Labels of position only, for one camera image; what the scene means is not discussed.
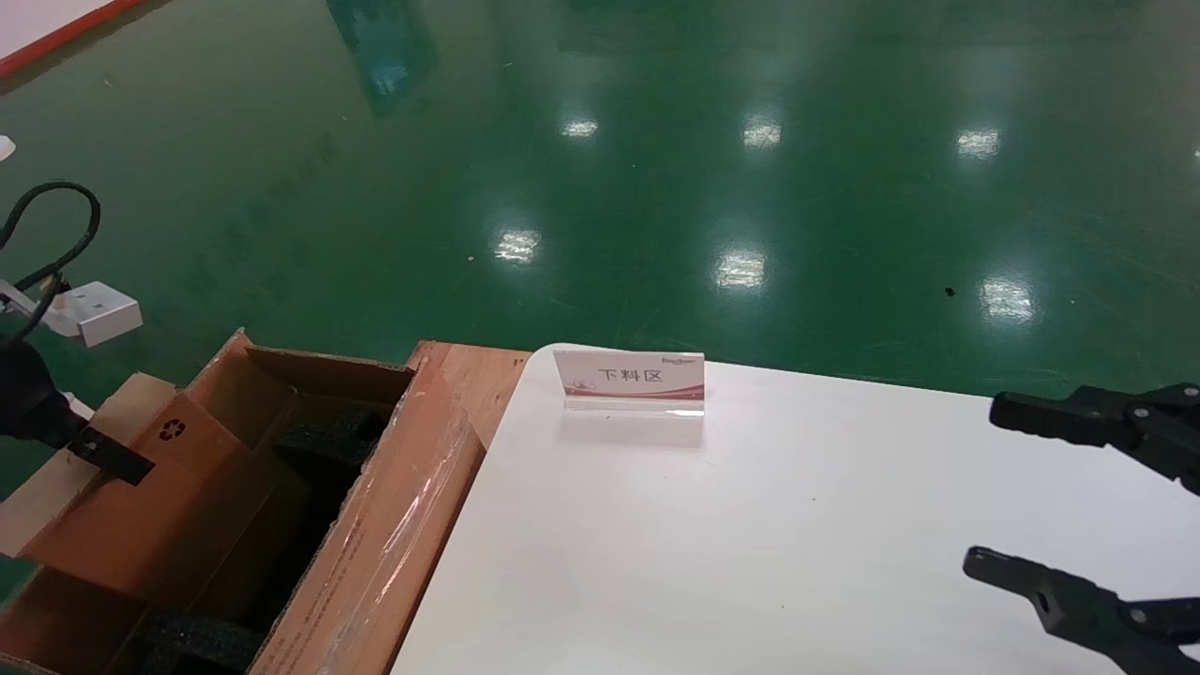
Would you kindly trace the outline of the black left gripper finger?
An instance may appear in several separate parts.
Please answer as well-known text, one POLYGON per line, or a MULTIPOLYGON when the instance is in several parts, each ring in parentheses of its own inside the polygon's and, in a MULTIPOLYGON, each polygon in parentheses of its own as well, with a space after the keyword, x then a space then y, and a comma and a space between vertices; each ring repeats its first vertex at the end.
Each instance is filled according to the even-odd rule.
POLYGON ((150 458, 140 456, 95 428, 82 428, 68 441, 67 450, 128 486, 138 486, 156 466, 150 458))

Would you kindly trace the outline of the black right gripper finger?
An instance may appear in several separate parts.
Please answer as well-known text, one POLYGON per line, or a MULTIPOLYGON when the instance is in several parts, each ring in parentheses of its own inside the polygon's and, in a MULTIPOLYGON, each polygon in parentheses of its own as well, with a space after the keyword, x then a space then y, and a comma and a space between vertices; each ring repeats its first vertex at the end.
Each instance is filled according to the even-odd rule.
POLYGON ((1199 386, 1140 394, 1080 387, 1062 400, 1012 392, 992 398, 995 428, 1074 446, 1111 447, 1199 495, 1199 386))
POLYGON ((1199 599, 1126 601, 1082 577, 986 546, 970 546, 966 577, 1020 595, 1042 628, 1109 658, 1124 674, 1196 674, 1183 649, 1199 641, 1199 599))

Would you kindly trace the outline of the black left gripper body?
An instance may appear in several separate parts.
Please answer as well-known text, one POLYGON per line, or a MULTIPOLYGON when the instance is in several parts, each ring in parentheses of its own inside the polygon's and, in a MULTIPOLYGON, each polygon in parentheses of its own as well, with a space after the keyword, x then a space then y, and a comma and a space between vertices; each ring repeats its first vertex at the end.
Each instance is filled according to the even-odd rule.
POLYGON ((2 344, 1 435, 62 449, 85 429, 86 419, 56 389, 38 351, 24 341, 2 344))

